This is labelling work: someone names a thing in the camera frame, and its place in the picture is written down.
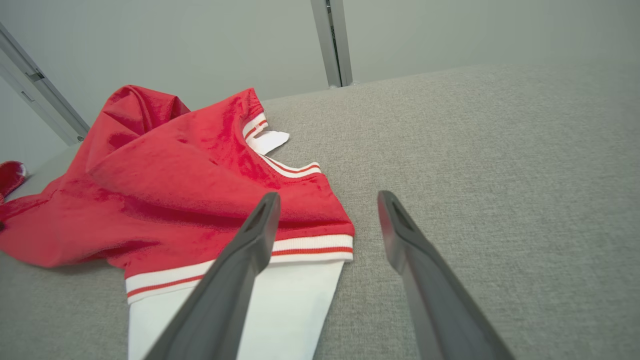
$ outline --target knit trim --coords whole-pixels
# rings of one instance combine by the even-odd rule
[[[353,260],[353,237],[322,235],[278,240],[270,264]],[[129,304],[148,296],[195,287],[214,260],[168,270],[145,272],[125,279]]]

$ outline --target white tag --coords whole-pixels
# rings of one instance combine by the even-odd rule
[[[281,131],[263,131],[256,138],[247,139],[249,146],[258,154],[266,155],[283,143],[287,142],[289,134]]]

